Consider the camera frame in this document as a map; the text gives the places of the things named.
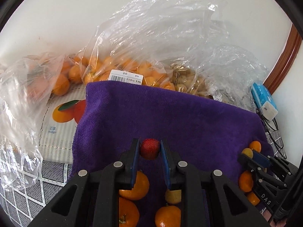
round metal rivet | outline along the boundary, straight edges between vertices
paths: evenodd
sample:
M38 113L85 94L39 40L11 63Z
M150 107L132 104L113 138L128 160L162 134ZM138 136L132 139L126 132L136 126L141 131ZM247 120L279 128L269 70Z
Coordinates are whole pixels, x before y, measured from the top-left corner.
M179 161L178 165L179 165L180 167L186 167L186 166L187 166L187 162L181 160L181 161Z
M78 172L78 175L79 175L80 177L86 176L86 175L87 175L87 170L81 170L81 171L79 171L79 172Z
M121 161L116 161L114 163L114 167L121 167L123 165L123 163Z
M217 176L217 177L220 177L220 176L222 176L222 171L214 170L214 175Z

red berry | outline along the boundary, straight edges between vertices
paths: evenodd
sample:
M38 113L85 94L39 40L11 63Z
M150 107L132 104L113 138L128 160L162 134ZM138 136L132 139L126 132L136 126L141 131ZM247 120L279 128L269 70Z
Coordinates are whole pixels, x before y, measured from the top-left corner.
M145 139L140 148L140 155L144 159L155 159L160 151L160 142L153 138Z

fruit stem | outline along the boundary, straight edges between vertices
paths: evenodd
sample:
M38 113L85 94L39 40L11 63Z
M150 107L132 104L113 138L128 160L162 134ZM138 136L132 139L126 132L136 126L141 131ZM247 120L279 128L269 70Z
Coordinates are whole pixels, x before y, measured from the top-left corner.
M123 218L120 218L120 219L119 219L119 224L126 224L126 221L125 221L125 214L123 215Z

brown wooden frame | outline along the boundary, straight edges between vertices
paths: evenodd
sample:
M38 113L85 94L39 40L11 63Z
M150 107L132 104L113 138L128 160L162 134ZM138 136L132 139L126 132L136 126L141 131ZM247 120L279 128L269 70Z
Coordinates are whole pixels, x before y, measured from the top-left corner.
M275 92L288 73L298 54L301 42L302 38L294 24L292 24L285 48L272 72L264 82L264 86L271 94Z

purple towel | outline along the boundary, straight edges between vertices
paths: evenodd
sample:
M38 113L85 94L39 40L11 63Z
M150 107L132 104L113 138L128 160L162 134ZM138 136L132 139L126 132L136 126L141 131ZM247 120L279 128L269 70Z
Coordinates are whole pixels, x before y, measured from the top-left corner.
M237 183L243 171L237 162L254 140L262 153L273 155L260 118L218 101L154 87L115 81L95 82L86 88L86 110L72 147L73 175L81 169L103 169L119 159L133 138L167 138L170 149L198 169L220 169ZM138 227L154 227L156 211L165 205L160 156L142 158L139 168L150 182L148 194L135 202Z

